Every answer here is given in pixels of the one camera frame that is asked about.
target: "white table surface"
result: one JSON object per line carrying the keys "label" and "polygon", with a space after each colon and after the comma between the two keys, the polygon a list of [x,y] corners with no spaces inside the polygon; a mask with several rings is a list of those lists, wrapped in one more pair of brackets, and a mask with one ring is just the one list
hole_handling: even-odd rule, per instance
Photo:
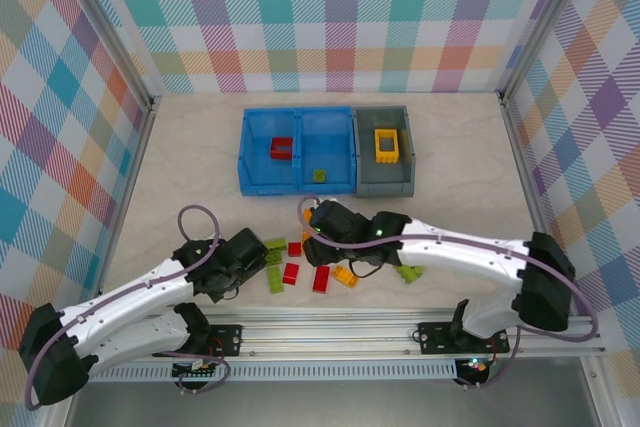
{"label": "white table surface", "polygon": [[[298,197],[242,197],[236,171],[244,108],[285,105],[407,106],[417,158],[415,196],[340,197],[350,209],[368,217],[379,210],[402,212],[486,237],[530,238],[531,220],[493,94],[172,94],[160,105],[105,291],[151,270],[182,245],[176,216],[186,204],[213,210],[227,238],[250,227],[262,239],[299,241]],[[213,232],[203,214],[185,217],[193,238]],[[330,279],[328,292],[318,294],[311,291],[313,268],[303,258],[292,261],[301,266],[295,286],[271,295],[266,274],[259,272],[227,304],[439,308],[495,289],[484,280],[429,266],[407,285],[385,266],[353,290]],[[365,272],[368,268],[356,265]],[[196,301],[211,303],[206,296]]]}

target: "red block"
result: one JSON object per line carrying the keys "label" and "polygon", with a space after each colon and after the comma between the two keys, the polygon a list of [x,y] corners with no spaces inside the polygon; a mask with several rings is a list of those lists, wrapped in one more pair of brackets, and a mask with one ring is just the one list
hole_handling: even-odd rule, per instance
{"label": "red block", "polygon": [[289,285],[296,285],[299,270],[300,266],[298,264],[287,264],[284,268],[284,274],[282,274],[282,282]]}
{"label": "red block", "polygon": [[313,291],[319,294],[327,293],[327,284],[329,283],[329,271],[331,269],[326,265],[316,267],[316,278],[313,280]]}
{"label": "red block", "polygon": [[289,257],[302,257],[302,244],[300,242],[289,242]]}
{"label": "red block", "polygon": [[272,160],[291,160],[293,157],[293,137],[273,137],[269,155]]}

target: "gray plastic tray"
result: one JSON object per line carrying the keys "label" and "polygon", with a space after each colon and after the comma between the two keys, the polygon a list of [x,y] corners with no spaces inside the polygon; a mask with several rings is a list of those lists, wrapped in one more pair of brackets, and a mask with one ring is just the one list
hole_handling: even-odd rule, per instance
{"label": "gray plastic tray", "polygon": [[[412,197],[416,174],[409,114],[404,106],[353,107],[356,142],[356,197]],[[396,129],[400,160],[378,164],[375,129]]]}

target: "yellow lego piece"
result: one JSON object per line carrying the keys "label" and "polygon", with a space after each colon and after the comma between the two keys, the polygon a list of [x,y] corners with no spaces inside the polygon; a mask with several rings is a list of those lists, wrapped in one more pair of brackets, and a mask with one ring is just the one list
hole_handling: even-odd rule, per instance
{"label": "yellow lego piece", "polygon": [[[303,217],[304,217],[304,220],[305,220],[305,221],[307,222],[307,224],[308,224],[308,223],[309,223],[309,221],[311,220],[311,210],[309,210],[309,209],[304,209],[304,212],[303,212],[303,214],[302,214],[302,215],[303,215]],[[308,233],[306,230],[302,229],[302,243],[303,243],[303,244],[304,244],[304,241],[305,241],[305,240],[307,240],[309,237],[311,237],[311,236],[309,235],[309,233]]]}
{"label": "yellow lego piece", "polygon": [[[398,150],[398,131],[395,129],[375,129],[376,140],[376,162],[379,164],[395,164],[400,159],[400,151]],[[380,143],[382,140],[391,140],[393,142],[392,149],[382,149]]]}
{"label": "yellow lego piece", "polygon": [[353,275],[350,271],[345,269],[340,265],[336,265],[336,268],[331,272],[331,276],[336,279],[338,282],[343,283],[350,289],[353,289],[358,283],[358,278]]}

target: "green block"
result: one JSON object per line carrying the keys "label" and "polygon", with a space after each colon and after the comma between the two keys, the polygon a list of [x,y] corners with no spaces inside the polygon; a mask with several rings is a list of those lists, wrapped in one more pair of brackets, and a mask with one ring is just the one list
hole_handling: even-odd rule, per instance
{"label": "green block", "polygon": [[269,282],[269,292],[279,294],[284,292],[284,284],[282,283],[282,273],[277,265],[267,267],[267,282]]}
{"label": "green block", "polygon": [[277,265],[282,263],[282,254],[279,250],[270,250],[267,254],[267,265]]}
{"label": "green block", "polygon": [[313,181],[316,184],[324,184],[327,180],[327,173],[324,170],[314,170],[313,171]]}
{"label": "green block", "polygon": [[400,267],[396,267],[396,272],[400,274],[400,277],[404,279],[407,284],[411,284],[416,281],[418,277],[422,275],[423,267],[418,267],[420,269],[419,273],[416,272],[415,267],[409,267],[408,265],[401,265]]}
{"label": "green block", "polygon": [[264,245],[266,245],[269,250],[287,250],[287,240],[284,237],[265,240]]}

